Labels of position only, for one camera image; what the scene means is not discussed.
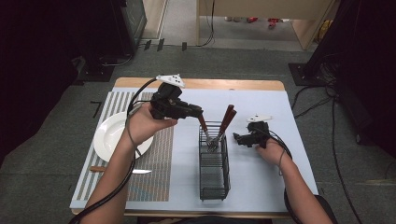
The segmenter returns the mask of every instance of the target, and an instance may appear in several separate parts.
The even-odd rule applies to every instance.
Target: gray striped mat
[[[139,100],[151,99],[153,92],[143,92]],[[111,91],[108,93],[99,125],[114,114],[127,110],[134,96],[133,92]],[[132,175],[128,183],[128,201],[166,202],[169,199],[169,181],[171,173],[173,128],[161,130],[154,135],[148,151],[136,160],[135,169],[152,170],[145,175]],[[101,173],[90,172],[91,166],[106,166],[107,162],[100,159],[93,144],[85,160],[79,177],[73,201],[87,201],[92,194]]]

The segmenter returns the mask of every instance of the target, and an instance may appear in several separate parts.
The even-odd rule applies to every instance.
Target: black cable
[[[337,67],[335,67],[334,64],[332,63],[327,63],[323,62],[320,65],[320,70],[326,72],[323,76],[326,82],[331,82],[333,83],[336,80],[336,77],[334,74],[338,74]]]
[[[134,100],[136,99],[136,97],[140,94],[140,92],[145,89],[150,83],[154,82],[155,80],[157,80],[156,78],[153,78],[151,80],[149,80],[145,85],[143,85],[137,92],[136,94],[132,97],[131,102],[128,105],[128,112],[127,112],[127,118],[126,118],[126,125],[125,127],[128,129],[128,133],[129,133],[129,122],[131,120],[131,118],[129,117],[129,112],[134,108],[134,105],[138,102],[141,101],[136,101],[134,102]],[[102,206],[103,204],[107,203],[108,201],[110,201],[112,198],[114,198],[114,196],[116,196],[126,185],[126,183],[128,183],[129,179],[131,178],[131,175],[134,171],[134,161],[135,161],[135,154],[134,157],[131,161],[131,165],[129,167],[128,173],[126,174],[126,176],[123,178],[123,180],[121,181],[121,183],[109,194],[107,194],[107,196],[105,196],[103,199],[99,200],[98,202],[90,205],[87,208],[84,208],[84,210],[82,210],[80,213],[78,213],[77,215],[75,215],[70,221],[69,224],[75,224],[75,223],[79,223],[81,221],[81,219],[85,216],[87,216],[90,212],[92,212],[93,210],[99,208],[100,206]]]
[[[283,147],[283,149],[285,149],[286,153],[288,153],[290,158],[293,159],[293,157],[291,156],[291,152],[290,152],[288,146],[286,146],[285,142],[276,133],[274,133],[272,131],[269,131],[269,133],[274,135],[274,136],[272,136],[271,134],[268,135],[266,132],[264,132],[264,131],[262,131],[262,130],[260,130],[258,128],[254,128],[254,130],[259,131],[260,133],[265,134],[267,137],[274,139],[281,147]]]
[[[300,116],[304,116],[305,114],[307,114],[310,110],[315,109],[316,107],[320,106],[320,105],[325,105],[327,103],[330,102],[330,100],[332,99],[332,97],[327,97],[325,99],[320,100],[319,102],[317,102],[316,104],[312,105],[311,107],[309,107],[308,109],[306,109],[304,112],[295,115],[294,118],[297,119]]]
[[[214,29],[214,26],[213,26],[213,17],[214,17],[214,13],[215,13],[215,2],[216,2],[216,0],[213,0],[213,2],[212,2],[212,18],[211,18],[212,20],[211,20],[211,24],[210,25],[208,24],[209,27],[210,27],[209,38],[206,40],[206,42],[203,45],[196,45],[196,47],[204,47],[204,46],[208,45],[210,42],[212,42],[212,40],[215,41],[215,38],[214,38],[215,29]]]
[[[334,63],[330,61],[331,57],[337,57],[337,56],[342,56],[342,53],[334,53],[334,54],[328,54],[326,56],[323,57],[323,62],[322,62],[322,66],[324,68],[324,70],[329,74],[332,74],[332,77],[334,77],[333,74],[338,74],[338,70],[340,65],[338,63]]]
[[[353,214],[355,215],[356,219],[358,222],[361,224],[361,219],[359,218],[358,213],[356,212],[355,207],[352,204],[352,201],[350,200],[349,193],[347,192],[347,187],[346,184],[344,183],[344,178],[341,176],[341,171],[340,167],[338,165],[338,160],[337,160],[337,154],[335,153],[335,113],[334,113],[334,106],[335,106],[335,98],[332,100],[332,155],[334,157],[334,162],[335,162],[335,168],[337,170],[338,177],[340,178],[341,185],[343,186],[344,193],[346,195],[346,199],[349,203],[350,208],[353,211]]]
[[[147,103],[147,102],[151,102],[151,100],[140,100],[140,101],[136,101],[136,102],[134,102],[134,105],[136,105],[137,103]]]
[[[126,63],[131,61],[132,57],[133,57],[133,55],[131,54],[129,56],[129,58],[127,60],[125,60],[124,62],[122,62],[122,63],[102,63],[102,66],[106,67],[106,66],[121,66],[121,65],[125,65]]]
[[[303,91],[305,91],[305,90],[308,90],[308,89],[317,88],[317,87],[321,87],[321,86],[306,86],[306,87],[300,89],[299,91],[297,91],[297,93],[294,95],[294,101],[293,101],[293,104],[291,105],[291,110],[292,110],[292,109],[294,108],[294,106],[296,105],[297,99],[298,99],[298,97],[299,97],[299,95],[300,95],[301,92],[303,92]]]
[[[156,81],[157,78],[152,78],[151,80],[149,80],[148,82],[146,82],[145,85],[143,85],[137,92],[136,94],[132,97],[131,102],[128,105],[128,109],[126,111],[126,116],[128,117],[129,112],[131,112],[131,110],[134,108],[134,100],[136,99],[136,97],[140,94],[140,92],[142,92],[143,89],[145,89],[149,84],[151,84],[152,82]]]

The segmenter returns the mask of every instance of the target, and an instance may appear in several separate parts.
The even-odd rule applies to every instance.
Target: wire basket
[[[206,123],[209,137],[215,138],[219,133],[219,122]],[[230,166],[228,163],[227,138],[223,135],[219,147],[209,150],[206,134],[199,130],[199,166],[200,166],[200,199],[224,200],[230,190]]]

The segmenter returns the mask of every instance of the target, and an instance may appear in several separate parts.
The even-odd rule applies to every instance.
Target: fork
[[[233,117],[235,117],[236,111],[233,109],[233,105],[228,105],[227,111],[224,114],[224,118],[220,124],[219,127],[219,133],[218,136],[215,138],[212,138],[211,141],[212,143],[209,145],[209,152],[213,152],[219,147],[219,141],[221,137],[224,135],[225,130],[227,129],[228,125],[231,123],[233,120]]]

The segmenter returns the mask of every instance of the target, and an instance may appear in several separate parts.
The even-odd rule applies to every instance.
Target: person
[[[94,189],[86,207],[98,202],[113,191],[128,173],[131,161],[134,159],[134,149],[149,139],[161,129],[169,128],[177,124],[175,119],[154,119],[150,111],[150,103],[144,103],[130,118],[122,132],[114,153],[107,168]],[[256,146],[256,150],[267,162],[278,165],[283,174],[290,205],[296,216],[303,223],[332,223],[324,209],[316,200],[315,196],[305,184],[298,167],[284,153],[275,140],[269,139],[266,148]],[[83,217],[80,223],[122,223],[127,188],[124,187],[119,194],[109,202],[93,210]],[[227,217],[198,217],[186,220],[183,223],[254,223],[245,219],[228,219]]]

